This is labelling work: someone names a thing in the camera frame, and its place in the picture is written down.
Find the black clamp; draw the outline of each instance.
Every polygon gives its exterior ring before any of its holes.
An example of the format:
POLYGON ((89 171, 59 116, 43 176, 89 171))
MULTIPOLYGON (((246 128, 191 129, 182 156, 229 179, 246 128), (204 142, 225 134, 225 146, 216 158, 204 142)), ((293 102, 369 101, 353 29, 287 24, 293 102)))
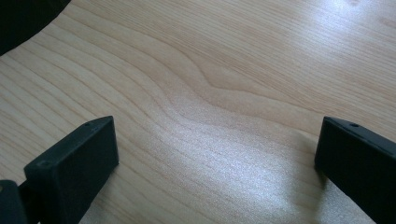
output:
POLYGON ((25 166, 19 187, 0 181, 0 224, 76 224, 119 164, 112 117, 89 121, 25 166))

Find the light wood tabletop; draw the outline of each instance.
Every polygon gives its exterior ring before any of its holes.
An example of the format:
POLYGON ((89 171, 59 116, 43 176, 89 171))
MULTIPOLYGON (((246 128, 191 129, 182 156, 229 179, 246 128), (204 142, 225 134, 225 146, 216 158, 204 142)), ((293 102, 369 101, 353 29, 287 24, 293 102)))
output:
POLYGON ((396 2, 73 0, 0 57, 0 178, 114 116, 81 223, 373 223, 314 169, 323 116, 396 140, 396 2))

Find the dark corner object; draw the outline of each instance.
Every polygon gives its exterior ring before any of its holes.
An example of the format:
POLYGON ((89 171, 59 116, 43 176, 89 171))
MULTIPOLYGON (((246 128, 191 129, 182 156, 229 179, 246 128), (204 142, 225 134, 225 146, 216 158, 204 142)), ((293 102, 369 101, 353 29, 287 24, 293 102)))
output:
POLYGON ((112 117, 89 121, 24 168, 26 181, 0 181, 0 224, 79 223, 119 164, 112 117))
POLYGON ((0 56, 47 26, 70 0, 1 0, 0 56))
POLYGON ((396 223, 396 144, 325 117, 315 165, 376 223, 396 223))

